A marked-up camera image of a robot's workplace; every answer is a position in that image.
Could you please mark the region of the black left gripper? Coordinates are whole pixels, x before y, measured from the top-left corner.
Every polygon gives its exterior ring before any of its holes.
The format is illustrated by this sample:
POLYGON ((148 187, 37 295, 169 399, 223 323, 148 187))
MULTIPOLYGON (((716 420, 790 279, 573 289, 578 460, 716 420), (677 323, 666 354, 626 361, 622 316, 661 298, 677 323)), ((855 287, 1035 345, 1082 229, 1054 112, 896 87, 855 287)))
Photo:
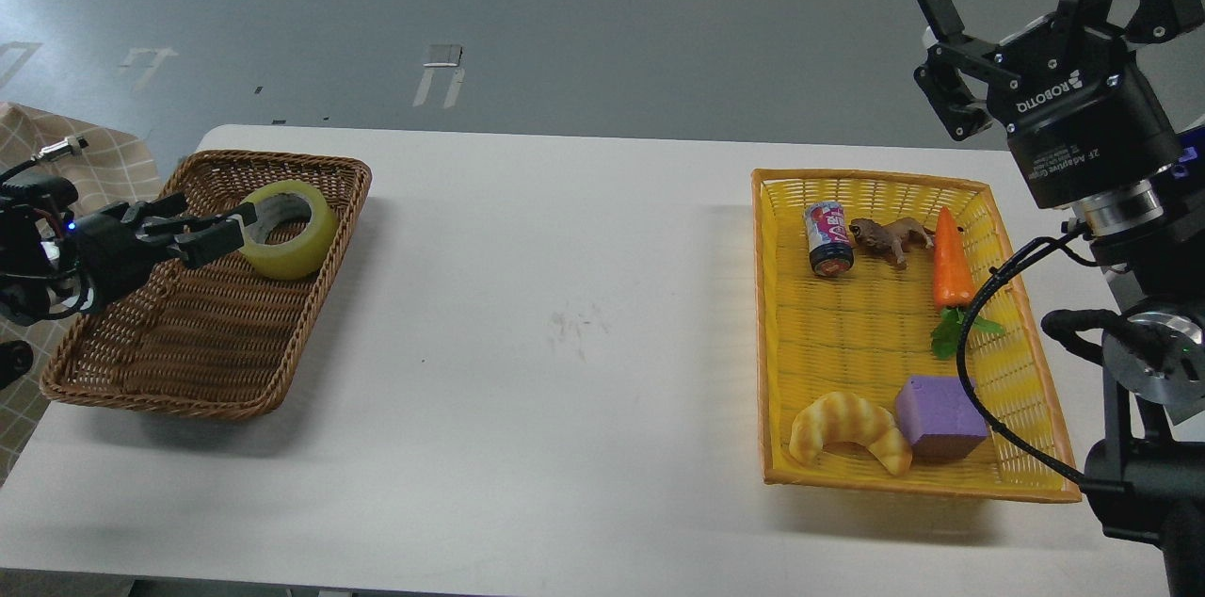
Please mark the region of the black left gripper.
POLYGON ((155 201, 114 201, 74 220, 74 252, 83 279, 83 306, 107 306, 142 287, 161 251, 188 269, 207 267, 240 250, 245 226, 258 220, 253 201, 223 213, 186 213, 184 193, 155 201))

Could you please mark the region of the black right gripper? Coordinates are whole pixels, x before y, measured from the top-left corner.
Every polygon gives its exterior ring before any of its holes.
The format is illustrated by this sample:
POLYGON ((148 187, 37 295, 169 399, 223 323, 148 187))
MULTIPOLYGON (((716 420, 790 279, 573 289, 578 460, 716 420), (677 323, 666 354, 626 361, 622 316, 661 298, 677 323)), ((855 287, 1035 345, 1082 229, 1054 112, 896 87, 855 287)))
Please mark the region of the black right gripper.
POLYGON ((1138 0, 1125 25, 1113 0, 1059 0, 1053 14, 998 43, 965 33, 953 0, 916 0, 935 43, 913 74, 956 141, 1007 125, 1009 151, 1038 207, 1136 185, 1181 154, 1178 135, 1131 47, 1166 43, 1204 22, 1203 0, 1138 0))

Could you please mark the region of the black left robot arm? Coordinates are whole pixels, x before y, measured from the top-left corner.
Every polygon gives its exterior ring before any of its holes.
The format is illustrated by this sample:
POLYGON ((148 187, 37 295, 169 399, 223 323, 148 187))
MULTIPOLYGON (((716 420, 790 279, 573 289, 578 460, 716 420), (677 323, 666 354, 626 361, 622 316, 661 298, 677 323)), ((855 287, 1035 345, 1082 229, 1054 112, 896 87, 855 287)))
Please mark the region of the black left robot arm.
POLYGON ((81 156, 86 137, 64 137, 2 171, 1 310, 12 324, 99 314, 148 283, 155 267, 207 267, 241 248, 259 220, 253 201, 198 216, 186 194, 117 201, 78 217, 76 186, 39 169, 81 156))

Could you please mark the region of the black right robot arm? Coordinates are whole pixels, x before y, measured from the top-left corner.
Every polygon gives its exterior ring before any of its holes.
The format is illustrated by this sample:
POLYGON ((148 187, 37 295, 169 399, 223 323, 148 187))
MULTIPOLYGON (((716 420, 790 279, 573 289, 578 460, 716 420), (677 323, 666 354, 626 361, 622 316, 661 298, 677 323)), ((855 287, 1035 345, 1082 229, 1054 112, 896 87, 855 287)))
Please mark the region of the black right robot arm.
POLYGON ((1033 446, 970 386, 999 437, 1075 484, 1115 540, 1158 548, 1171 596, 1203 593, 1203 443, 1172 425, 1203 412, 1203 125, 1178 130, 1136 53, 1203 27, 1203 0, 1059 0, 1010 39, 972 39, 952 0, 917 0, 933 40, 915 71, 950 137, 999 123, 1038 207, 1066 207, 1060 236, 1039 236, 991 271, 991 297, 1072 240, 1091 248, 1115 310, 1057 310, 1041 328, 1103 370, 1103 440, 1077 470, 1033 446))

